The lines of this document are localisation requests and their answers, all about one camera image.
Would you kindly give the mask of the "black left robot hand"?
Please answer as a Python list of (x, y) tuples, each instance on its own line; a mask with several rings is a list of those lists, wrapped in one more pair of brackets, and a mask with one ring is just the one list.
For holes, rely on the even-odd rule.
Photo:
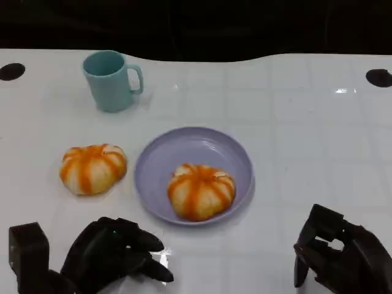
[(162, 250), (162, 241), (136, 222), (101, 217), (91, 222), (73, 242), (61, 274), (82, 293), (98, 293), (134, 274), (173, 282), (172, 272), (153, 259), (152, 253)]

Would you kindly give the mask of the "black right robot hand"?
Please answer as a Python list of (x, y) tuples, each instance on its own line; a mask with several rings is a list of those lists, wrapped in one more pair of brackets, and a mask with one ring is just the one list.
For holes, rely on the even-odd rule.
[(391, 293), (391, 255), (372, 232), (314, 204), (293, 246), (294, 286), (309, 270), (333, 293)]

